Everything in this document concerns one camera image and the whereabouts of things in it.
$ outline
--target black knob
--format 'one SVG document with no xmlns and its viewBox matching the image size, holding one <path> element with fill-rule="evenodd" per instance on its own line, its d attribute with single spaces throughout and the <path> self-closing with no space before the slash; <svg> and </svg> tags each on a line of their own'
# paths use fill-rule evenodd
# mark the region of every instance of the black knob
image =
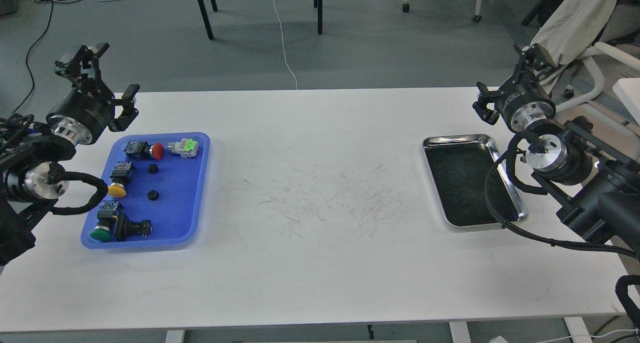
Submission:
<svg viewBox="0 0 640 343">
<path fill-rule="evenodd" d="M 160 193 L 155 189 L 149 190 L 148 193 L 146 193 L 146 197 L 149 198 L 150 201 L 154 201 L 160 197 Z"/>
</svg>

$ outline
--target white table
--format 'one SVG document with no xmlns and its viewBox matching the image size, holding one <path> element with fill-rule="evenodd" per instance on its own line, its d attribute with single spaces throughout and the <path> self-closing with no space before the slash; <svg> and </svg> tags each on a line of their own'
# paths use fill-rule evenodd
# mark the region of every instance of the white table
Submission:
<svg viewBox="0 0 640 343">
<path fill-rule="evenodd" d="M 85 216 L 48 215 L 0 275 L 0 331 L 183 329 L 619 314 L 611 253 L 445 223 L 424 138 L 510 138 L 471 108 L 475 88 L 141 93 L 126 133 L 78 147 L 99 175 L 128 134 L 212 141 L 198 231 L 181 250 L 89 250 Z M 60 206 L 91 188 L 72 186 Z M 522 227 L 579 239 L 551 197 Z"/>
</svg>

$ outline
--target silver cylinder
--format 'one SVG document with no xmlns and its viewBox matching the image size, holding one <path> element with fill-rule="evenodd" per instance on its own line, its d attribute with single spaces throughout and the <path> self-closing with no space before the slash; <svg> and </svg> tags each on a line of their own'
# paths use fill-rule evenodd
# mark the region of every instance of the silver cylinder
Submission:
<svg viewBox="0 0 640 343">
<path fill-rule="evenodd" d="M 91 143 L 91 132 L 77 120 L 64 115 L 53 115 L 49 119 L 55 122 L 55 125 L 51 128 L 51 133 L 70 141 L 74 147 Z"/>
<path fill-rule="evenodd" d="M 526 152 L 526 163 L 539 172 L 557 170 L 567 163 L 567 146 L 557 136 L 544 134 L 540 136 L 544 141 L 544 153 Z"/>
<path fill-rule="evenodd" d="M 24 176 L 24 187 L 32 197 L 44 200 L 54 200 L 63 195 L 69 188 L 69 181 L 62 180 L 55 184 L 47 183 L 50 171 L 50 161 L 45 161 L 27 171 Z"/>
<path fill-rule="evenodd" d="M 554 109 L 551 104 L 544 101 L 533 101 L 518 108 L 511 116 L 509 124 L 515 132 L 522 132 L 533 122 L 548 118 L 553 113 Z"/>
</svg>

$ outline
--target stainless steel tray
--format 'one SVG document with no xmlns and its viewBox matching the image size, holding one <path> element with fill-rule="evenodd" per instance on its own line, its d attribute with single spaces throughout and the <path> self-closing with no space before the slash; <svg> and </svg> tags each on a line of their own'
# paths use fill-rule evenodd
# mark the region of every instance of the stainless steel tray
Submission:
<svg viewBox="0 0 640 343">
<path fill-rule="evenodd" d="M 500 158 L 496 141 L 486 134 L 432 136 L 422 148 L 446 221 L 458 228 L 498 225 L 484 199 L 485 177 Z M 498 210 L 512 222 L 526 220 L 529 211 L 507 178 L 504 162 L 498 173 L 489 188 Z"/>
</svg>

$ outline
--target green button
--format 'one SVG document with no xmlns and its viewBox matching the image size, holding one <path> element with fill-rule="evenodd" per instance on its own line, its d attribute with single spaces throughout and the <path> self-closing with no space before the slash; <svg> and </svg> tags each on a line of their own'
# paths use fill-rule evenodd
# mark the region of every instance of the green button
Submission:
<svg viewBox="0 0 640 343">
<path fill-rule="evenodd" d="M 89 236 L 95 239 L 96 241 L 100 241 L 100 242 L 108 242 L 112 240 L 112 234 L 100 228 L 94 229 L 91 233 L 89 233 Z"/>
<path fill-rule="evenodd" d="M 184 151 L 185 152 L 190 152 L 190 151 L 194 150 L 195 148 L 196 148 L 196 142 L 193 139 L 187 140 L 186 144 L 184 145 Z"/>
</svg>

